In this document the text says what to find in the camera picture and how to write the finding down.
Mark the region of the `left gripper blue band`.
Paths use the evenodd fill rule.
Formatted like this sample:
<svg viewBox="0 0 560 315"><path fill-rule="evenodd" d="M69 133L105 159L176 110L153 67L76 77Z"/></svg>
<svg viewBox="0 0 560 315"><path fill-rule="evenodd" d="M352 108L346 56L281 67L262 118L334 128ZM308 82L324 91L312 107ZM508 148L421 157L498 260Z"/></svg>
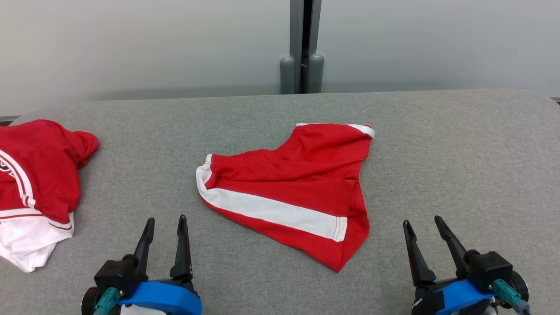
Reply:
<svg viewBox="0 0 560 315"><path fill-rule="evenodd" d="M150 245L154 237L155 219L150 217L134 251L136 269L146 269ZM180 215L177 227L178 243L175 263L170 269L174 280L192 281L192 258L188 234L188 222ZM105 291L91 287L82 298L81 315L93 315L94 308ZM110 315L202 315L202 302L185 287L160 281L142 282L128 299L120 297Z"/></svg>

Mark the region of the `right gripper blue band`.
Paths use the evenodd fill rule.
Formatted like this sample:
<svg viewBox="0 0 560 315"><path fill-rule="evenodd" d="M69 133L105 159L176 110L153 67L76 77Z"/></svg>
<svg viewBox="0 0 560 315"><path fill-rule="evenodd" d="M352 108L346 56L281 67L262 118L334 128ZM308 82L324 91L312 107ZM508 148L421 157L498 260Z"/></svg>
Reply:
<svg viewBox="0 0 560 315"><path fill-rule="evenodd" d="M469 269L468 263L464 260L466 249L442 217L437 215L434 221L440 236L447 243L456 267L456 277L466 278ZM403 229L414 287L434 284L435 273L428 268L417 245L416 233L408 220L404 220ZM515 271L508 284L529 299L528 286ZM490 294L482 294L468 280L456 280L448 281L442 288L416 299L411 307L411 315L499 315L499 308L512 309L510 305L499 299L494 291Z"/></svg>

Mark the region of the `red shirt with white sleeves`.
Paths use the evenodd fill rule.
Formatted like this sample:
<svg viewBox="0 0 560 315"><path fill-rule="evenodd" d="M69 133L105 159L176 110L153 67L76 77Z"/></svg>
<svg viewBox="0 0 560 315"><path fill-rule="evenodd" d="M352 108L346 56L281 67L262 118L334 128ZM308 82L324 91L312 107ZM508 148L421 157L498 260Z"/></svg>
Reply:
<svg viewBox="0 0 560 315"><path fill-rule="evenodd" d="M72 237L79 170L98 146L52 120L0 127L0 257L32 273Z"/></svg>

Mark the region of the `red shorts with white stripe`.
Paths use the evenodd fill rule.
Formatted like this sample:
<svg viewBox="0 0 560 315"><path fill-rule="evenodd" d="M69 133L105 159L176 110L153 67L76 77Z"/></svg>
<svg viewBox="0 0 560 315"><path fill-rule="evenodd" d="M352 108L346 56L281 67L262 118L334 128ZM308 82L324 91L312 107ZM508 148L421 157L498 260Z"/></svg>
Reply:
<svg viewBox="0 0 560 315"><path fill-rule="evenodd" d="M359 177L374 138L367 125L300 123L277 149L209 154L196 185L210 209L338 273L369 235Z"/></svg>

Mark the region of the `grey partition post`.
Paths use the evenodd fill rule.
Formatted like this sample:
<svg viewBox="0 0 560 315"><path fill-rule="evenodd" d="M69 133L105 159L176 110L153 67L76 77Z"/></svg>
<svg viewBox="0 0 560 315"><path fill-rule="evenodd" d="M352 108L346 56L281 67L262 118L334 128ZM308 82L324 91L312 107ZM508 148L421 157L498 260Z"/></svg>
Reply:
<svg viewBox="0 0 560 315"><path fill-rule="evenodd" d="M322 0L290 0L289 54L280 60L280 93L322 91L325 58L317 52Z"/></svg>

